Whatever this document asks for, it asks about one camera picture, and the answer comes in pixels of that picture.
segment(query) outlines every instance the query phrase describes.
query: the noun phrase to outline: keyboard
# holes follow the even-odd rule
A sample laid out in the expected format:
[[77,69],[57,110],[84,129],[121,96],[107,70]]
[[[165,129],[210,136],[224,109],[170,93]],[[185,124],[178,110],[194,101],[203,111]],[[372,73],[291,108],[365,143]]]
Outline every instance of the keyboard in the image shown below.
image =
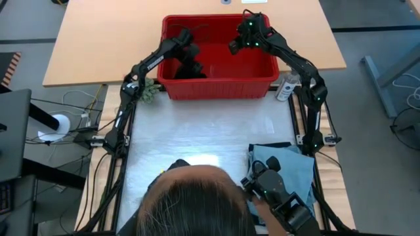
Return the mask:
[[12,210],[12,186],[8,182],[0,183],[0,215]]

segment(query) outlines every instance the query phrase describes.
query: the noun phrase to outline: red basket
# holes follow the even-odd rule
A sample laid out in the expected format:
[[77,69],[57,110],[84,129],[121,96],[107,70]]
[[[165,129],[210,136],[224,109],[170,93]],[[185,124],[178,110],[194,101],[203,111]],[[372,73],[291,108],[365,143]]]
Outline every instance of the red basket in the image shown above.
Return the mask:
[[162,38],[176,37],[182,27],[192,30],[205,79],[173,79],[180,63],[168,59],[157,70],[158,81],[174,100],[262,98],[279,76],[275,57],[260,49],[242,49],[231,55],[228,44],[238,33],[241,14],[179,15],[163,19]]

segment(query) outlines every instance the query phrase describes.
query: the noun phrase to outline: person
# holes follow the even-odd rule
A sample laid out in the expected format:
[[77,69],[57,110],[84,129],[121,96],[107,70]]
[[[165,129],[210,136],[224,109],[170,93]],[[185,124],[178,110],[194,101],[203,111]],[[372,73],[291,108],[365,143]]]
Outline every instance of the person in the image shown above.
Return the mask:
[[[221,168],[189,165],[183,160],[160,174],[144,195],[136,236],[256,235],[243,191]],[[286,232],[256,197],[253,203],[269,236]]]

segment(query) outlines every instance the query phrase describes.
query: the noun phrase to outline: white tablecloth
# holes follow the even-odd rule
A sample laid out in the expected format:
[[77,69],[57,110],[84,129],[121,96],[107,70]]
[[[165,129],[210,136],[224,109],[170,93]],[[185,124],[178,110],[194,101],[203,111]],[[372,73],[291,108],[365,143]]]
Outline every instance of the white tablecloth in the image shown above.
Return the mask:
[[138,208],[150,182],[177,159],[223,168],[240,185],[249,144],[295,143],[289,104],[274,92],[258,100],[170,100],[160,92],[138,104],[117,230]]

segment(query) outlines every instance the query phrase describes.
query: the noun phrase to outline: light blue towel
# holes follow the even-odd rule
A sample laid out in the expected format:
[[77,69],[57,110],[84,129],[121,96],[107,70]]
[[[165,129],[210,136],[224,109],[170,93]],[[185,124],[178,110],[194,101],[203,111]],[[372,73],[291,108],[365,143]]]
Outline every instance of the light blue towel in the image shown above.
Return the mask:
[[[284,181],[288,193],[295,192],[313,213],[313,193],[311,188],[314,176],[314,159],[300,154],[297,146],[285,148],[254,146],[254,150],[249,153],[249,166],[253,161],[266,162],[268,158],[274,156],[280,163],[281,170],[278,172]],[[248,202],[249,210],[252,214],[258,215],[252,203]]]

